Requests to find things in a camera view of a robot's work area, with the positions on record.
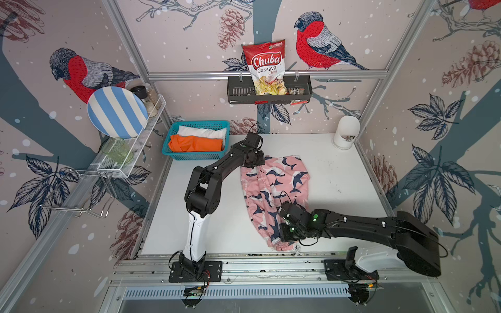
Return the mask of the pink patterned cloth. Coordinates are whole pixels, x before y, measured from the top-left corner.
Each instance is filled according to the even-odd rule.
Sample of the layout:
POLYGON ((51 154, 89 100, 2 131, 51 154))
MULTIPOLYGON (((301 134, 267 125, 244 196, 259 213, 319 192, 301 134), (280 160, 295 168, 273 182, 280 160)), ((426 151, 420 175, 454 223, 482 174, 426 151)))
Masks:
POLYGON ((296 243, 280 239, 279 216, 286 202, 307 207, 309 172, 300 156, 265 157, 265 163, 254 168, 240 168, 240 180, 249 218, 267 246, 277 252, 289 252, 296 243))

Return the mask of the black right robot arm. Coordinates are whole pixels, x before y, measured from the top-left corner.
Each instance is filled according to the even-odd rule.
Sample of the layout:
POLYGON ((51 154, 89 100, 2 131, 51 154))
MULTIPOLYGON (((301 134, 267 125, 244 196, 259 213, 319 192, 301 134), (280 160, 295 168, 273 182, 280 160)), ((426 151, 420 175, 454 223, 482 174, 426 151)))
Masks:
POLYGON ((285 202, 279 216, 284 219, 280 225, 283 242, 341 237, 374 243, 365 250, 349 248, 344 263, 349 274, 375 276, 379 270, 393 268, 428 277, 442 274, 437 233, 407 212, 387 217, 342 215, 326 209, 309 213, 296 203, 285 202))

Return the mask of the orange cloth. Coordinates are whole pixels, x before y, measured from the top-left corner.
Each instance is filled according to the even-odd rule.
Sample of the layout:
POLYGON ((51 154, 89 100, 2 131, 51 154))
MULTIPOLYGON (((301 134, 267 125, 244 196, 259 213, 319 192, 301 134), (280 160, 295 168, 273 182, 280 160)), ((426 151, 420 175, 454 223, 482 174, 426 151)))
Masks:
POLYGON ((223 140, 175 134, 171 135, 168 148, 174 153, 219 152, 223 150, 223 140))

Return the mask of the white shorts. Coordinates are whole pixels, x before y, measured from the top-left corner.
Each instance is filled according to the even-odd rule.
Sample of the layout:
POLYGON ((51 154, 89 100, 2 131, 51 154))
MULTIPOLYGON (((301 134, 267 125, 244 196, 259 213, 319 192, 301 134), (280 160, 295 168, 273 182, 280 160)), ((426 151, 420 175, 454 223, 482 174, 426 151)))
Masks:
POLYGON ((179 126, 177 134, 183 137, 194 136, 208 139, 225 139, 226 128, 220 130, 198 129, 194 127, 179 126))

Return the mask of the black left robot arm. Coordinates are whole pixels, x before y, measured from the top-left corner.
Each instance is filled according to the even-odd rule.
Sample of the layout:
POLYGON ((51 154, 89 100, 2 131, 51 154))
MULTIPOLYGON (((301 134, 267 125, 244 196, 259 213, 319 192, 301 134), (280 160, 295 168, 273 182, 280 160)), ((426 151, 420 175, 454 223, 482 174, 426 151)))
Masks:
POLYGON ((220 204, 223 181, 238 168, 264 165, 262 143, 261 135, 248 132, 245 139, 233 144, 221 159, 206 167, 194 168, 184 197, 189 231, 179 258, 180 264, 193 275, 204 270, 205 233, 211 214, 220 204))

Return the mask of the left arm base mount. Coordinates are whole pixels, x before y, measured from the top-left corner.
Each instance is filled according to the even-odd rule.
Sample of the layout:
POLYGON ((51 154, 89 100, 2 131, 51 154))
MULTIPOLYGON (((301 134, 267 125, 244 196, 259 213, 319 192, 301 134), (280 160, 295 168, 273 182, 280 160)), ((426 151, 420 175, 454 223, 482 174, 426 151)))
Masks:
POLYGON ((174 262, 171 265, 170 283, 180 282, 220 282, 223 272, 223 263, 219 261, 205 261, 193 266, 190 262, 174 262))

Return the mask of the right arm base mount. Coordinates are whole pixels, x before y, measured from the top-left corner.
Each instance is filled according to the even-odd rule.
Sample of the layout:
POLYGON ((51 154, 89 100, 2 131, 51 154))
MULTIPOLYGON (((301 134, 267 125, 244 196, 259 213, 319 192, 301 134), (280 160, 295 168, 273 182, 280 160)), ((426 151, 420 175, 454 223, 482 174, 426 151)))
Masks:
POLYGON ((357 246, 350 247, 344 260, 324 260, 327 280, 342 281, 347 284, 356 284, 360 280, 378 280, 380 277, 377 271, 365 272, 356 265, 355 255, 357 250, 357 246))

